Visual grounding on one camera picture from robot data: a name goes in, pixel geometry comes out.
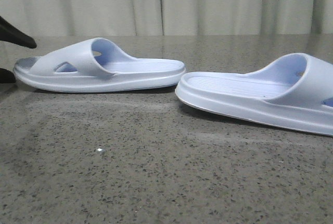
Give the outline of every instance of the strap cutout hole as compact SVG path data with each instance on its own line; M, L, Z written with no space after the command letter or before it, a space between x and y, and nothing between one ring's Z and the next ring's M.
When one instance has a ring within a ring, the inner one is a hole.
M76 67L74 67L70 63L65 62L65 63L60 64L57 68L55 68L54 71L57 72L57 73L61 73L61 72L76 72L77 69L76 69Z

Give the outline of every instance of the granite countertop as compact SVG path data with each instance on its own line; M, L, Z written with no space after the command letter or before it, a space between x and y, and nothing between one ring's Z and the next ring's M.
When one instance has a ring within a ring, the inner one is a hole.
M251 72L292 52L333 63L333 35L107 38L187 71ZM89 37L35 39L1 42L0 67ZM332 137L205 113L174 89L0 84L0 223L331 223Z

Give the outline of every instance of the white curtain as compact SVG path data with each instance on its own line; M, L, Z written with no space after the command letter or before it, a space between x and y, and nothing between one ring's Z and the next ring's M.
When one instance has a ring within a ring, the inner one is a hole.
M333 0L0 0L32 36L333 33Z

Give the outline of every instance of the white slide sandal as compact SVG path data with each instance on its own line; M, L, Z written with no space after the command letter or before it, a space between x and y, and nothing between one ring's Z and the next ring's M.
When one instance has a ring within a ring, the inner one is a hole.
M72 93L162 88L176 85L184 73L181 61L135 58L103 38L20 59L14 66L16 78L34 88Z
M211 113L333 135L333 65L304 53L247 73L190 72L176 95Z

